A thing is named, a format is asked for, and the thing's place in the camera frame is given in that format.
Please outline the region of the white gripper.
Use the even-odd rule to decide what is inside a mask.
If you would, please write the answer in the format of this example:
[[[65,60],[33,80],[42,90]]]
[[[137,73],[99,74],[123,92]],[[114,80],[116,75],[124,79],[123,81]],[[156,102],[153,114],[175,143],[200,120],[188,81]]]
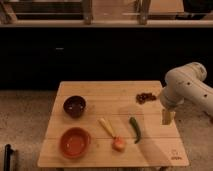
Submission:
[[[182,96],[172,88],[164,87],[159,95],[159,100],[166,108],[162,110],[162,124],[169,125],[175,117],[175,112],[169,110],[177,107],[182,103]]]

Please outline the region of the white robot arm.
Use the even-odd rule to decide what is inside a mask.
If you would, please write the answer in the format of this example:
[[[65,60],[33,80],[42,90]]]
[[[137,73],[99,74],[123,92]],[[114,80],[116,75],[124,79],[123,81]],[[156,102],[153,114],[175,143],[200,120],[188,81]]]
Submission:
[[[213,87],[204,83],[206,68],[198,62],[173,68],[165,75],[166,86],[159,94],[163,106],[162,124],[169,125],[175,117],[175,108],[185,99],[213,115]]]

